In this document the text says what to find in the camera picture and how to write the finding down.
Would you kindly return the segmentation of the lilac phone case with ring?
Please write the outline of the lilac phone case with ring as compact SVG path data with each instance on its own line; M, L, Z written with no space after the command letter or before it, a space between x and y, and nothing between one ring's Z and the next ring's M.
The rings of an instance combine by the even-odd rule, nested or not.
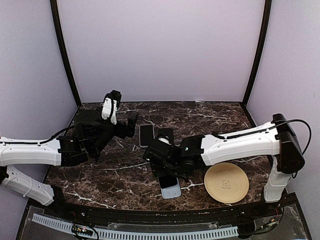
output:
M145 124L139 126L139 146L147 148L155 137L154 126Z

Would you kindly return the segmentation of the silver edged phone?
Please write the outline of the silver edged phone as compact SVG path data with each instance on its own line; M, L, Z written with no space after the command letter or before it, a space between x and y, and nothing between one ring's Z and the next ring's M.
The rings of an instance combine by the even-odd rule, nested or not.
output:
M179 183L178 178L171 175L166 175L158 178L161 189L176 187Z

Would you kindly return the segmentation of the light blue phone case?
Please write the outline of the light blue phone case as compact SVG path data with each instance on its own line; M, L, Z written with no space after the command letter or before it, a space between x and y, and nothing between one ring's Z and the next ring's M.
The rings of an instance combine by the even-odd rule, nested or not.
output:
M174 199L182 195L179 182L176 187L160 188L160 190L161 190L161 195L164 199Z

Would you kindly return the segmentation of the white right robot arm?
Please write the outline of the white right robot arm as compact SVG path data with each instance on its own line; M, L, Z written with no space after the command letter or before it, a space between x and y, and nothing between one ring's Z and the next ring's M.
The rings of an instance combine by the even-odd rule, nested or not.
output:
M275 208L293 174L305 165L291 121L282 114L260 126L225 134L200 134L184 138L176 145L170 136L158 134L146 148L143 159L151 165L155 177L172 176L187 180L196 169L207 167L204 187L216 201L234 204L249 191L245 172L233 160L271 156L272 168L263 187L262 201L255 213L266 217Z

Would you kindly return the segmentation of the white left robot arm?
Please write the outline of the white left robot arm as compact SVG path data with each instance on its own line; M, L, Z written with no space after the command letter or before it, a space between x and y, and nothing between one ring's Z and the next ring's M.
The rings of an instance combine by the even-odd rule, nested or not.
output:
M47 140L0 139L0 185L33 199L60 218L71 213L60 187L41 183L15 168L19 164L42 164L61 167L78 166L88 159L98 160L113 139L135 135L138 117L127 122L103 119L97 110L85 110L73 119L71 136L57 132Z

